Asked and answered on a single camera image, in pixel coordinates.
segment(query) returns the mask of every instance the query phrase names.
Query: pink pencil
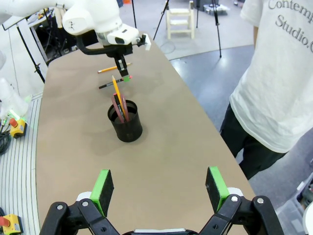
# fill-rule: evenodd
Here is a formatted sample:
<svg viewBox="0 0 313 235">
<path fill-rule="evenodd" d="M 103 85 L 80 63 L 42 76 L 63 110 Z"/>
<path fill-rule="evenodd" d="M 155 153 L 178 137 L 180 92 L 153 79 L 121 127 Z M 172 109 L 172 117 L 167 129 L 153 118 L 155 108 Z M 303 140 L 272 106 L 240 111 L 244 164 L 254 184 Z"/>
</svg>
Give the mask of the pink pencil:
<svg viewBox="0 0 313 235">
<path fill-rule="evenodd" d="M 116 103 L 116 101 L 115 101 L 115 99 L 114 99 L 114 96 L 111 97 L 111 100 L 112 100 L 114 109 L 115 109 L 115 111 L 116 111 L 116 113 L 117 113 L 117 115 L 118 115 L 119 120 L 121 121 L 121 123 L 123 123 L 124 120 L 123 120 L 123 117 L 122 117 L 122 115 L 121 115 L 121 113 L 120 113 L 120 111 L 119 111 L 119 109 L 118 109 L 118 106 L 117 106 L 117 103 Z"/>
<path fill-rule="evenodd" d="M 123 108 L 125 110 L 125 119 L 126 119 L 126 121 L 129 121 L 126 99 L 125 99 L 125 96 L 123 94 L 121 94 L 121 99 L 122 99 L 122 103 L 123 103 Z"/>
</svg>

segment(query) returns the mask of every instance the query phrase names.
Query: person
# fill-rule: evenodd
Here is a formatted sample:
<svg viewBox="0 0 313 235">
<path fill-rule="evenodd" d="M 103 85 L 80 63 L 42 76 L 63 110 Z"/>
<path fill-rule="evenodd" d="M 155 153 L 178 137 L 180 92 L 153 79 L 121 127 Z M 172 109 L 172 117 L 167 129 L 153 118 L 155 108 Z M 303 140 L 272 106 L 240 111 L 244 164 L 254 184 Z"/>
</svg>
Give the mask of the person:
<svg viewBox="0 0 313 235">
<path fill-rule="evenodd" d="M 313 1 L 246 0 L 251 64 L 230 96 L 221 136 L 250 179 L 313 127 Z"/>
</svg>

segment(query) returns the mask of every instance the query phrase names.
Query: red button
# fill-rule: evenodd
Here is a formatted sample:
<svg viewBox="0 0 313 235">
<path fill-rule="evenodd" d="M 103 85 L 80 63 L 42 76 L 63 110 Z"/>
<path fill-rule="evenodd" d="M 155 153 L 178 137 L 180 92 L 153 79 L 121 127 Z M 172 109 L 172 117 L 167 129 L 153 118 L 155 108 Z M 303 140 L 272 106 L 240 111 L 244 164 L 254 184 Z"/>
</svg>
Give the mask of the red button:
<svg viewBox="0 0 313 235">
<path fill-rule="evenodd" d="M 13 126 L 13 127 L 17 127 L 18 126 L 18 122 L 14 118 L 11 118 L 10 125 Z"/>
<path fill-rule="evenodd" d="M 0 226 L 10 227 L 10 220 L 0 217 Z"/>
</svg>

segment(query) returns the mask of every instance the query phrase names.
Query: brown table surface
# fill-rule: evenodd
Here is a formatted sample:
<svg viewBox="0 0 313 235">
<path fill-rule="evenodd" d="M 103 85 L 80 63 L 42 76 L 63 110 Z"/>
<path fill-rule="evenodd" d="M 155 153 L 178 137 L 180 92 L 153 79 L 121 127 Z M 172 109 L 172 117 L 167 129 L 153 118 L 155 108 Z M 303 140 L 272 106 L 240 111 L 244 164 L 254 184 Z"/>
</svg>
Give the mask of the brown table surface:
<svg viewBox="0 0 313 235">
<path fill-rule="evenodd" d="M 187 228 L 206 224 L 213 210 L 204 186 L 218 166 L 229 187 L 254 193 L 206 113 L 164 54 L 134 47 L 126 56 L 133 79 L 120 91 L 138 106 L 142 136 L 121 142 L 108 120 L 114 66 L 106 55 L 77 51 L 53 61 L 47 73 L 37 144 L 37 197 L 42 224 L 51 203 L 75 202 L 91 191 L 100 170 L 111 169 L 114 192 L 108 219 L 120 233 L 135 228 Z M 233 227 L 230 234 L 243 234 Z"/>
</svg>

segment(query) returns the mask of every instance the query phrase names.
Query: tripod stand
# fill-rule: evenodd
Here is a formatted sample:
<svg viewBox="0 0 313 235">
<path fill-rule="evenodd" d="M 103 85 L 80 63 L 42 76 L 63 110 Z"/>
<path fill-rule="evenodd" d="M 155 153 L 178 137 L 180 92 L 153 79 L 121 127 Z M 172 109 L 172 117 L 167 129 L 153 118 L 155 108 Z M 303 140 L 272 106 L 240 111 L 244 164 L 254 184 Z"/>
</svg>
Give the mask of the tripod stand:
<svg viewBox="0 0 313 235">
<path fill-rule="evenodd" d="M 165 7 L 164 7 L 163 11 L 161 12 L 161 18 L 160 18 L 160 21 L 159 21 L 159 23 L 158 23 L 158 25 L 157 25 L 156 33 L 155 33 L 155 35 L 154 35 L 154 37 L 153 37 L 153 40 L 156 38 L 158 28 L 160 27 L 162 18 L 163 18 L 163 16 L 164 16 L 164 13 L 165 13 L 166 9 L 168 8 L 168 2 L 169 2 L 169 1 L 170 1 L 170 0 L 167 0 L 167 1 L 166 1 Z"/>
<path fill-rule="evenodd" d="M 213 5 L 213 11 L 214 11 L 214 17 L 215 17 L 215 25 L 217 28 L 217 35 L 219 37 L 219 46 L 220 46 L 220 58 L 222 57 L 222 50 L 221 50 L 221 39 L 220 39 L 220 30 L 219 30 L 219 17 L 217 15 L 217 8 L 216 8 L 216 2 L 215 0 L 212 0 L 212 5 Z"/>
<path fill-rule="evenodd" d="M 217 8 L 216 8 L 216 0 L 212 0 L 212 5 L 213 5 L 213 12 L 214 12 L 214 17 L 215 17 L 215 25 L 217 27 L 217 34 L 219 37 L 219 46 L 220 46 L 220 58 L 222 57 L 222 50 L 221 50 L 221 39 L 220 39 L 220 30 L 219 30 L 219 17 L 217 14 Z M 200 8 L 200 0 L 197 0 L 197 26 L 198 28 L 198 19 L 199 19 L 199 8 Z"/>
</svg>

